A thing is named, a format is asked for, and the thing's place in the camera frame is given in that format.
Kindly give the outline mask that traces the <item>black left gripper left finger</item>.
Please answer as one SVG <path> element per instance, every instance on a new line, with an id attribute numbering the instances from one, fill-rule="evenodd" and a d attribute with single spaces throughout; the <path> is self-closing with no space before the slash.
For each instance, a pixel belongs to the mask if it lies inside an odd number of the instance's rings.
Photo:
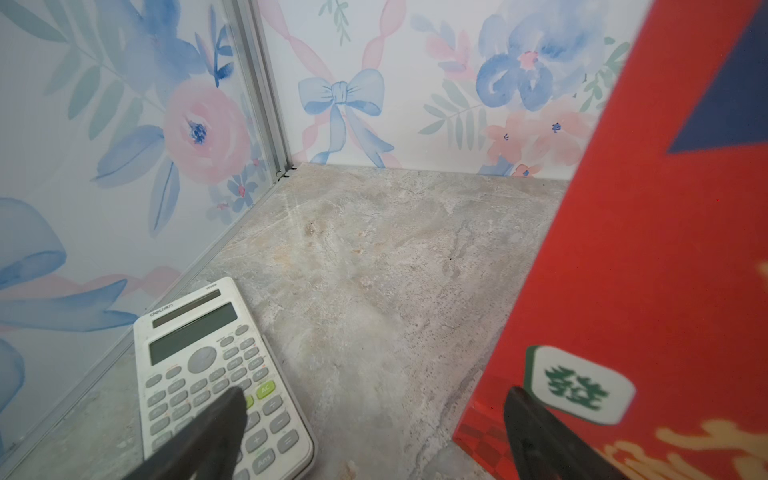
<path id="1" fill-rule="evenodd" d="M 231 479 L 246 423 L 245 395 L 231 387 L 125 480 Z"/>

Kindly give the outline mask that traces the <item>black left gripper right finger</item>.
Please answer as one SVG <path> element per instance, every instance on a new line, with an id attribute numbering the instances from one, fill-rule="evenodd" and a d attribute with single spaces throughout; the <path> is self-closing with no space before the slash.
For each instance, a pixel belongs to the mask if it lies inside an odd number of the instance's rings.
<path id="1" fill-rule="evenodd" d="M 503 419 L 521 479 L 626 477 L 521 387 L 507 393 Z"/>

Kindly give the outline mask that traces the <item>red paper gift bag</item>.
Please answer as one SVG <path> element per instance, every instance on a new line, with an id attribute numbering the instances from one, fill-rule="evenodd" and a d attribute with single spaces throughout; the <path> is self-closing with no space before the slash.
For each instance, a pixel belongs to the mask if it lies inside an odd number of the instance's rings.
<path id="1" fill-rule="evenodd" d="M 453 435 L 523 388 L 624 479 L 767 475 L 767 5 L 657 1 Z"/>

